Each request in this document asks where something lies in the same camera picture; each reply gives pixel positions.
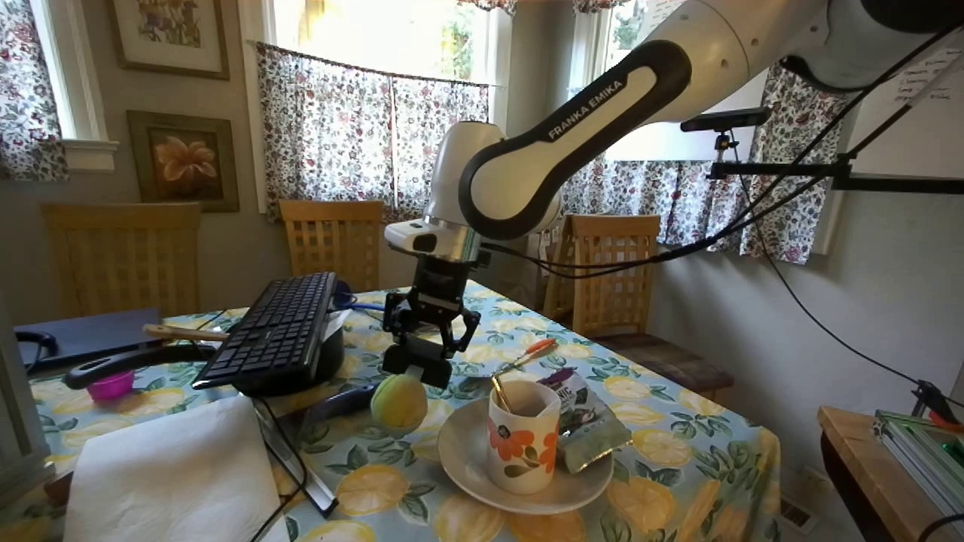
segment saucer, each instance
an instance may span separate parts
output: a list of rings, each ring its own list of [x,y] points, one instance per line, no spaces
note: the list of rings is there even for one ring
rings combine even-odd
[[[450,415],[440,431],[440,461],[447,474],[469,497],[518,512],[518,515],[559,515],[594,502],[614,468],[614,456],[605,453],[581,473],[558,468],[547,488],[537,494],[513,494],[493,485],[486,473],[488,462],[488,422],[486,399],[473,399]]]

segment white wall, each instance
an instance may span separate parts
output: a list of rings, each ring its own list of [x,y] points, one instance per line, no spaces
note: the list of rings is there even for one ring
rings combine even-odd
[[[953,392],[964,361],[964,198],[845,191],[829,255],[786,269],[791,290],[840,337],[912,379]],[[690,255],[659,269],[652,330],[728,366],[726,403],[782,443],[782,494],[821,473],[819,406],[909,411],[912,385],[829,339],[765,261]]]
[[[225,0],[221,8],[229,82],[122,68],[115,52],[107,2],[84,0],[104,125],[118,140],[118,170],[72,175],[58,185],[0,182],[0,290],[13,321],[62,315],[62,296],[52,275],[49,240],[35,212],[39,202],[137,202],[126,136],[129,107],[232,121],[242,209],[203,217],[203,306],[248,303],[272,278],[285,275],[282,231],[255,209],[239,2]],[[382,287],[408,284],[412,269],[408,255],[382,249]]]

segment wooden shelf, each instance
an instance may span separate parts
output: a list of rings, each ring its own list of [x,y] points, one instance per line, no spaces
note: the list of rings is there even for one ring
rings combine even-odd
[[[890,539],[918,539],[930,520],[942,517],[942,512],[930,502],[930,497],[909,478],[909,473],[876,439],[870,415],[821,406],[817,417],[829,449],[840,456],[840,462],[852,474],[852,485],[876,512],[879,524],[887,529]],[[840,488],[840,474],[830,473],[830,478],[843,502],[855,515],[855,520],[863,529],[873,529],[852,508],[861,502],[852,502],[845,497],[845,491]],[[927,542],[937,542],[937,539],[953,542],[955,529],[950,527],[937,529]]]

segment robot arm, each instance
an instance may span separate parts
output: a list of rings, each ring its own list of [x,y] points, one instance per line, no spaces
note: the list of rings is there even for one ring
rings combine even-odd
[[[386,237],[473,261],[480,234],[509,240],[538,226],[559,182],[629,128],[695,118],[781,59],[829,91],[863,86],[950,21],[964,21],[964,2],[690,0],[538,125],[515,137],[490,124],[452,125],[426,220],[393,221]]]

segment notebook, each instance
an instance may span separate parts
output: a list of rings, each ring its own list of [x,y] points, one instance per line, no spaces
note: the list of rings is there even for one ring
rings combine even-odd
[[[15,330],[30,330],[39,337],[52,337],[53,349],[39,345],[32,339],[19,339],[20,361],[28,371],[49,371],[49,366],[69,366],[88,357],[152,345],[155,337],[145,334],[145,325],[160,321],[152,306],[122,311],[122,313],[95,313],[95,315],[75,315],[75,320],[52,320],[52,321],[30,321],[15,325]]]

